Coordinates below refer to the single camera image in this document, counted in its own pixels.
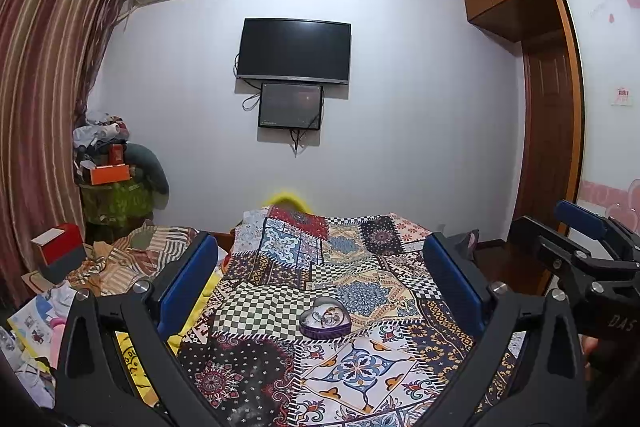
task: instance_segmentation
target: metal screw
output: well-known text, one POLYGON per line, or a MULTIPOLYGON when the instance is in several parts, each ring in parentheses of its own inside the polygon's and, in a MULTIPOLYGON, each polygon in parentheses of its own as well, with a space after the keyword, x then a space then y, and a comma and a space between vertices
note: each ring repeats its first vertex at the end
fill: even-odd
POLYGON ((142 279, 140 281, 136 281, 133 283, 133 292, 134 293, 145 293, 149 290, 149 281, 142 279))
POLYGON ((496 281, 491 283, 491 291, 496 295, 504 295, 509 290, 506 282, 496 281))
POLYGON ((76 299, 84 301, 89 296, 89 288, 80 288, 76 293, 76 299))
POLYGON ((566 299, 566 294, 560 288, 553 288, 551 290, 551 296, 556 301, 564 301, 566 299))

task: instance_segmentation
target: black tv screen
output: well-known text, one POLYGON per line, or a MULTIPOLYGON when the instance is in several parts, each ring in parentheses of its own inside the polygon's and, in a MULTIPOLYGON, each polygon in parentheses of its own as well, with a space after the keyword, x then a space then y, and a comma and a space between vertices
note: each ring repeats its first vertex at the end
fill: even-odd
POLYGON ((245 19, 238 78, 348 84, 351 25, 245 19))
POLYGON ((319 130, 322 86, 264 82, 258 112, 259 127, 319 130))

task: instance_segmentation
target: flat screen television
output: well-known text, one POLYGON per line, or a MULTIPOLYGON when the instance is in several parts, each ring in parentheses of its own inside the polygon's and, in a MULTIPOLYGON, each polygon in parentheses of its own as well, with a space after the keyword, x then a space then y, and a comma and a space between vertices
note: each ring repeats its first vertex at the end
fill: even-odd
POLYGON ((238 78, 349 83, 351 25, 245 19, 238 78))
POLYGON ((322 86, 262 83, 258 127, 317 131, 321 120, 322 86))

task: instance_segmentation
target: striped curtain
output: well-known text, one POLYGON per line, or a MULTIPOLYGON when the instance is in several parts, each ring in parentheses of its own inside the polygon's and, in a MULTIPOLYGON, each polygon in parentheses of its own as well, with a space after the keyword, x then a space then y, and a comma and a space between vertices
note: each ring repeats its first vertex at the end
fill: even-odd
POLYGON ((84 230, 72 171, 74 107, 100 0, 0 0, 0 290, 19 305, 31 238, 84 230))

